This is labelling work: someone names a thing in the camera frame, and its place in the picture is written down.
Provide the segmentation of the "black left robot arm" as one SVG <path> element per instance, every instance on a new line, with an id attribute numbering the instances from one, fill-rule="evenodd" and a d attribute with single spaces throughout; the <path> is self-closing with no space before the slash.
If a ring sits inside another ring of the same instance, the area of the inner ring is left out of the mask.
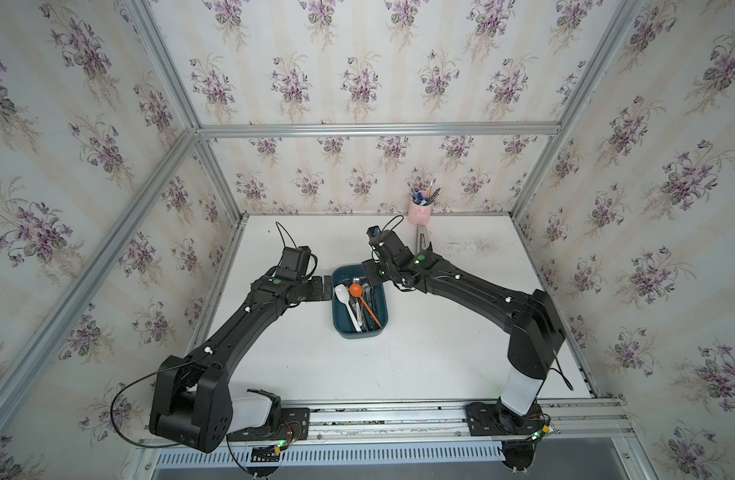
<path id="1" fill-rule="evenodd" d="M 229 389 L 240 360 L 253 343 L 289 308 L 302 302 L 329 301 L 329 276 L 286 279 L 269 273 L 251 284 L 231 318 L 187 356 L 169 356 L 155 378 L 148 422 L 153 435 L 210 453 L 226 436 L 247 429 L 275 432 L 280 420 L 277 397 Z"/>

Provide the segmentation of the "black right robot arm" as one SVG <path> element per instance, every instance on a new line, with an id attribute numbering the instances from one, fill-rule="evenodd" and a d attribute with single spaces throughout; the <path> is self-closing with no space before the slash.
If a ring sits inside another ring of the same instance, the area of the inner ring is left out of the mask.
<path id="1" fill-rule="evenodd" d="M 499 403 L 514 416 L 529 417 L 537 395 L 565 344 L 559 312 L 547 292 L 512 290 L 477 277 L 429 250 L 391 259 L 373 252 L 361 263 L 370 284 L 395 284 L 451 300 L 509 334 L 509 376 Z"/>

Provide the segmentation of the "large silver spoon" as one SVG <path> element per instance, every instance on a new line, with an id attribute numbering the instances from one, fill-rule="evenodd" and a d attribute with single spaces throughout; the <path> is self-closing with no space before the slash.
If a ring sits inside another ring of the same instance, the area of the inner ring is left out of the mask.
<path id="1" fill-rule="evenodd" d="M 365 305 L 365 309 L 369 312 L 369 316 L 373 320 L 377 329 L 383 328 L 377 314 L 375 313 L 375 306 L 373 305 L 373 288 L 368 283 L 363 283 L 362 287 L 362 300 Z"/>

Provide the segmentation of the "small silver spoon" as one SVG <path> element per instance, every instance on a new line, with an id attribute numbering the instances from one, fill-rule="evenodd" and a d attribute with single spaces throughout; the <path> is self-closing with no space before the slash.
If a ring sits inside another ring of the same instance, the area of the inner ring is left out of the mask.
<path id="1" fill-rule="evenodd" d="M 362 303 L 356 295 L 356 286 L 360 286 L 360 280 L 358 277 L 353 278 L 351 286 L 349 286 L 349 294 L 351 296 L 353 309 L 355 311 L 355 317 L 359 328 L 362 332 L 367 332 L 367 325 L 362 311 Z"/>

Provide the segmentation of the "orange plastic spoon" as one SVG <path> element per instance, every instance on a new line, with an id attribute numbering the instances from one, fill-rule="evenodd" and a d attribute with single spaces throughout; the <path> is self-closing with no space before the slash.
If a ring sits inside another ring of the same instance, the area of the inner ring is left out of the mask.
<path id="1" fill-rule="evenodd" d="M 352 297 L 356 298 L 361 303 L 362 308 L 367 312 L 367 310 L 365 309 L 363 300 L 362 300 L 361 284 L 358 284 L 358 283 L 352 284 L 351 286 L 349 286 L 348 292 Z"/>

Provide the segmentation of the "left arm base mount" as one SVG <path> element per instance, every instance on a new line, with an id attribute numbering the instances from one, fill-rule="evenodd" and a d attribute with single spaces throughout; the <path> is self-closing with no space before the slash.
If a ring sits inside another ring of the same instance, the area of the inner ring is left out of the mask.
<path id="1" fill-rule="evenodd" d="M 227 439 L 230 442 L 305 440 L 308 435 L 310 414 L 311 410 L 305 407 L 273 409 L 263 426 L 232 432 Z"/>

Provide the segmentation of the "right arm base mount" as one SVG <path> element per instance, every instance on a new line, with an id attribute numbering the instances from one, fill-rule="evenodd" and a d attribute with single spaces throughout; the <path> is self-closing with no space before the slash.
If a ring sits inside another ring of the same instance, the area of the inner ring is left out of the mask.
<path id="1" fill-rule="evenodd" d="M 512 412 L 501 402 L 473 402 L 465 407 L 471 436 L 517 436 L 539 439 L 549 432 L 551 416 L 533 402 L 525 415 Z"/>

